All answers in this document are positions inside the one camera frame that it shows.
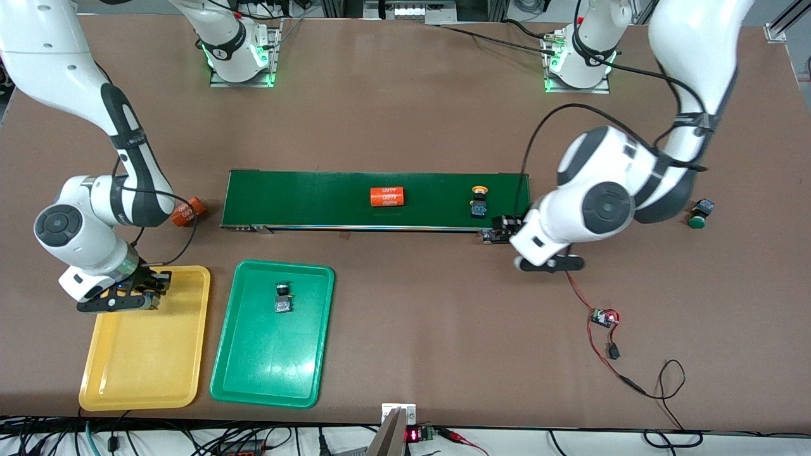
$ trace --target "red wire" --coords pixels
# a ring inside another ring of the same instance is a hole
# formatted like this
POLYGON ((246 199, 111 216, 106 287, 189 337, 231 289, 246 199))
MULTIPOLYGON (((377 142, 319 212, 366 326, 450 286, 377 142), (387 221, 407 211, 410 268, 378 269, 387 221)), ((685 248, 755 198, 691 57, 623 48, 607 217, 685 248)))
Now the red wire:
MULTIPOLYGON (((586 305, 586 307, 593 312, 594 308, 591 307, 591 304, 589 304, 588 299, 586 299, 586 297, 583 295, 583 292, 580 291, 580 287, 577 286, 577 282, 574 281, 574 277, 572 277, 572 274, 569 271, 566 272, 566 277, 569 278, 569 283, 572 285, 572 290, 574 290, 574 294, 577 295, 577 297, 586 305)), ((614 326, 611 327, 611 331, 608 333, 608 340, 613 342, 614 331, 616 330, 617 325, 620 323, 620 313, 614 309, 607 309, 605 312, 610 312, 615 317, 614 326)), ((591 335, 591 323, 592 320, 590 313, 589 317, 586 319, 586 333, 589 335, 589 344, 591 344, 591 350, 593 350, 594 353, 597 355, 597 357, 600 358, 600 361, 602 361, 603 364, 606 365, 608 370, 614 372, 614 375, 620 376, 620 373, 617 372, 616 369, 614 369, 614 366, 611 366, 611 363, 608 362, 608 359, 606 359, 606 357, 603 356, 603 353, 594 344, 594 337, 592 337, 591 335)))
POLYGON ((464 441, 462 441, 462 444, 463 444, 463 445, 472 446, 472 447, 474 447, 475 449, 477 449, 477 450, 481 451, 482 453, 485 453, 487 456, 490 456, 490 454, 487 452, 487 450, 485 450, 485 449, 484 449, 484 448, 482 448, 481 446, 476 445, 475 443, 471 443, 471 442, 470 442, 469 440, 467 440, 467 439, 465 439, 464 441))
POLYGON ((566 271, 566 277, 569 278, 569 284, 572 286, 572 290, 574 290, 574 294, 577 295, 577 297, 581 300, 581 302, 583 302, 586 305, 586 307, 589 309, 590 312, 594 312, 594 308, 591 307, 591 304, 589 304, 588 299, 586 299, 586 297, 583 295, 583 292, 580 291, 580 287, 577 286, 577 282, 574 281, 574 277, 572 277, 572 273, 570 273, 569 271, 566 271))

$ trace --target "green conveyor belt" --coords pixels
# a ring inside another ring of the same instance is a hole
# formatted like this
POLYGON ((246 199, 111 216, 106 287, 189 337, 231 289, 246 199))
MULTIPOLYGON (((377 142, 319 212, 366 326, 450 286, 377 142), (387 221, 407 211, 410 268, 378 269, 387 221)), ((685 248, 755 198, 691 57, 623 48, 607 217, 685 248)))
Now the green conveyor belt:
MULTIPOLYGON (((232 170, 223 228, 475 232, 513 214, 518 174, 330 173, 232 170), (471 189, 487 187, 487 214, 470 216, 471 189), (403 187, 405 205, 371 207, 372 187, 403 187)), ((518 212, 530 204, 523 177, 518 212)))

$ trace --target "connector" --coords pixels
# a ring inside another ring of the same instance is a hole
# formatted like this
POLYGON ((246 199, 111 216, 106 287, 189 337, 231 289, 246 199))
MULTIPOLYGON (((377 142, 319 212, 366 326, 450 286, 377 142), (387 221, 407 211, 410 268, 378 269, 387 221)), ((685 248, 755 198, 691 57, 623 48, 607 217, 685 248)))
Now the connector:
POLYGON ((444 437, 444 438, 452 441, 453 443, 460 443, 461 444, 462 441, 465 440, 464 437, 462 437, 461 435, 455 433, 454 431, 451 431, 450 429, 437 428, 436 426, 434 427, 434 429, 436 430, 436 434, 438 436, 444 437))
POLYGON ((614 342, 608 344, 608 358, 609 359, 617 359, 620 357, 620 349, 617 348, 614 342))
POLYGON ((116 450, 118 450, 118 436, 110 436, 107 439, 107 451, 114 453, 116 450))
POLYGON ((329 452, 329 445, 327 445, 327 439, 324 438, 323 435, 318 436, 318 456, 333 456, 332 453, 329 452))

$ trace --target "orange cylinder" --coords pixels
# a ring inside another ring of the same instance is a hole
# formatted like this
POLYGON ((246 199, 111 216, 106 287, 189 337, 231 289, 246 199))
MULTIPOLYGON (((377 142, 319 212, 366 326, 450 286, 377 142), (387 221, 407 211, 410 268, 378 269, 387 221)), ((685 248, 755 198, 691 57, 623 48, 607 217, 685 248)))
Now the orange cylinder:
POLYGON ((191 212, 192 210, 194 210, 197 215, 205 212, 203 201, 198 200, 197 197, 191 198, 189 204, 191 204, 191 207, 186 203, 181 203, 178 207, 174 208, 172 215, 169 217, 175 225, 184 226, 188 222, 191 222, 191 219, 195 217, 191 212))
POLYGON ((373 187, 369 191, 372 207, 402 206, 406 203, 403 187, 373 187))

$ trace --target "green button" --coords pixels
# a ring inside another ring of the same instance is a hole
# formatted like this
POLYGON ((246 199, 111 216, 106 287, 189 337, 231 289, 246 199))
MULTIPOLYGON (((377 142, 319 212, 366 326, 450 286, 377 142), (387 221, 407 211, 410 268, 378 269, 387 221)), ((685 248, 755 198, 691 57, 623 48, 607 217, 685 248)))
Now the green button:
POLYGON ((687 224, 690 225, 690 228, 695 228, 700 230, 701 228, 705 227, 707 222, 704 217, 695 216, 691 217, 690 220, 687 221, 687 224))

